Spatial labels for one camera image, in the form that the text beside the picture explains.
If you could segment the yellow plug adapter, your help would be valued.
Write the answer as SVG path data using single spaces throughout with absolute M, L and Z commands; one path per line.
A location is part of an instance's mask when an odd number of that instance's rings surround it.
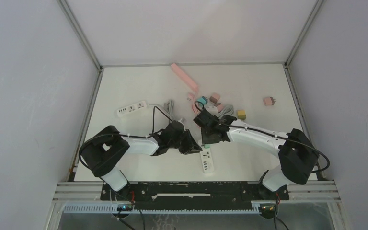
M 236 115 L 237 115 L 237 118 L 240 120 L 245 120 L 247 118 L 247 114 L 245 110 L 237 110 Z

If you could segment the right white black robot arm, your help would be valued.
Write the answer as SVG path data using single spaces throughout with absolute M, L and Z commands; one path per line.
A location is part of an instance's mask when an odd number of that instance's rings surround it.
M 260 147 L 279 159 L 279 165 L 266 171 L 259 180 L 258 195 L 263 199 L 271 199 L 285 185 L 305 185 L 323 155 L 299 129 L 288 133 L 271 131 L 231 115 L 218 118 L 206 109 L 199 112 L 194 122 L 201 128 L 204 144 L 243 143 Z

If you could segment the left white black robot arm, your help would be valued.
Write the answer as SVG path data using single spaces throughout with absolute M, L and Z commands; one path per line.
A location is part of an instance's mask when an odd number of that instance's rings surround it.
M 144 137 L 120 133 L 115 126 L 109 125 L 79 149 L 80 163 L 109 185 L 112 194 L 120 200 L 128 198 L 131 192 L 128 179 L 117 167 L 125 155 L 160 156 L 170 149 L 177 149 L 183 155 L 202 151 L 182 122 L 172 120 L 158 107 L 152 110 L 153 114 L 157 111 L 169 121 L 165 128 L 155 129 L 155 115 L 152 116 L 152 132 Z

